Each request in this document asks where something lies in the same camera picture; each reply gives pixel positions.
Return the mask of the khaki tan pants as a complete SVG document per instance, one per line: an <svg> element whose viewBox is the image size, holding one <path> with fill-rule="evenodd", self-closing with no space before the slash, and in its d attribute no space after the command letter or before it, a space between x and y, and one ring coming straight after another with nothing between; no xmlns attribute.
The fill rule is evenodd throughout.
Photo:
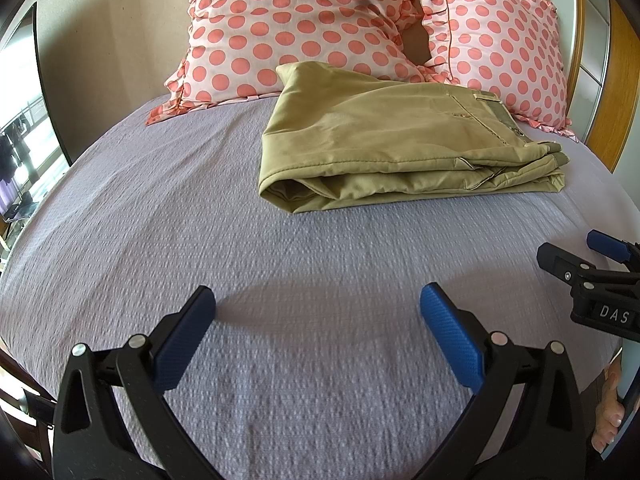
<svg viewBox="0 0 640 480"><path fill-rule="evenodd" d="M565 186L561 145L529 139L490 92L317 62L277 74L258 193L290 214Z"/></svg>

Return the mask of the operator bare foot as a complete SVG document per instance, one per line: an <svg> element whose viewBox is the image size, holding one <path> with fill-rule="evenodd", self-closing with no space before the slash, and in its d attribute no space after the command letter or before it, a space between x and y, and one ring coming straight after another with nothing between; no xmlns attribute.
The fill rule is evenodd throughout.
<svg viewBox="0 0 640 480"><path fill-rule="evenodd" d="M596 408L596 423L591 437L591 445L598 453L603 452L614 441L625 415L625 409L617 399L617 386L622 374L621 360L622 356L619 354L604 371L605 382Z"/></svg>

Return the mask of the wooden framed door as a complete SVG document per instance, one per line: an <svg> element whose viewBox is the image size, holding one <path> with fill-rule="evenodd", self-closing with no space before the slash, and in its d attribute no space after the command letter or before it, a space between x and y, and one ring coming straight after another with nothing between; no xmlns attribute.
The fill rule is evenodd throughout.
<svg viewBox="0 0 640 480"><path fill-rule="evenodd" d="M550 0L567 62L567 113L578 139L614 171L639 97L639 39L617 0Z"/></svg>

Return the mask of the lavender bed sheet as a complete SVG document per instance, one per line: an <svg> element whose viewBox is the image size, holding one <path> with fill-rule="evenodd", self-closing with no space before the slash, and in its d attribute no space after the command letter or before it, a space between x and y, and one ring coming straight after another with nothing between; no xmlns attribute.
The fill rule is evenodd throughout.
<svg viewBox="0 0 640 480"><path fill-rule="evenodd" d="M605 266L589 231L638 240L639 213L588 148L559 193L288 214L258 194L273 100L148 125L145 108L70 166L1 278L1 333L44 388L70 349L149 333L198 286L215 323L167 400L228 479L408 479L469 399L419 313L437 282L488 330L565 344L586 388L618 341L570 319L545 242Z"/></svg>

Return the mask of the right polka dot pillow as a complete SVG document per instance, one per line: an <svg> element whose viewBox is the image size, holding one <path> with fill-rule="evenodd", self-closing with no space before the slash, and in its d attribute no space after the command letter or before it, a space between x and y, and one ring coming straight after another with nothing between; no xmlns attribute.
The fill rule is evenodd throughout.
<svg viewBox="0 0 640 480"><path fill-rule="evenodd" d="M567 136L559 20L548 0L420 0L429 82L494 94L530 126Z"/></svg>

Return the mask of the polka dot pillow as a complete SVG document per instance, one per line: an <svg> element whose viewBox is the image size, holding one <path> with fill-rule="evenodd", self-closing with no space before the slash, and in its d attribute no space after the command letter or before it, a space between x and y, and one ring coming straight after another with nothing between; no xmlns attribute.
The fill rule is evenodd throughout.
<svg viewBox="0 0 640 480"><path fill-rule="evenodd" d="M402 32L414 0L189 0L186 54L149 124L225 102L272 96L277 68L321 62L380 79L423 81Z"/></svg>
<svg viewBox="0 0 640 480"><path fill-rule="evenodd" d="M494 94L530 126L567 136L559 20L548 0L420 0L429 82Z"/></svg>

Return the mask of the dark framed window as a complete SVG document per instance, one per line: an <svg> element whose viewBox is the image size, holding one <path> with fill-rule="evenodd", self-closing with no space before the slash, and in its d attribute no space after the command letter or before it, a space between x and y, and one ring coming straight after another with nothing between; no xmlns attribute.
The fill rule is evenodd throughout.
<svg viewBox="0 0 640 480"><path fill-rule="evenodd" d="M44 92L32 4L1 41L1 245L70 168Z"/></svg>

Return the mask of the left polka dot pillow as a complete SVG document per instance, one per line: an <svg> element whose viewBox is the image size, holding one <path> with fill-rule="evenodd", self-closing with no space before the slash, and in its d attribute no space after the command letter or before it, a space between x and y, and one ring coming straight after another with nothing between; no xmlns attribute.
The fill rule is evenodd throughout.
<svg viewBox="0 0 640 480"><path fill-rule="evenodd" d="M321 62L380 79L423 81L402 32L414 0L189 0L186 54L149 124L225 102L272 96L277 68Z"/></svg>

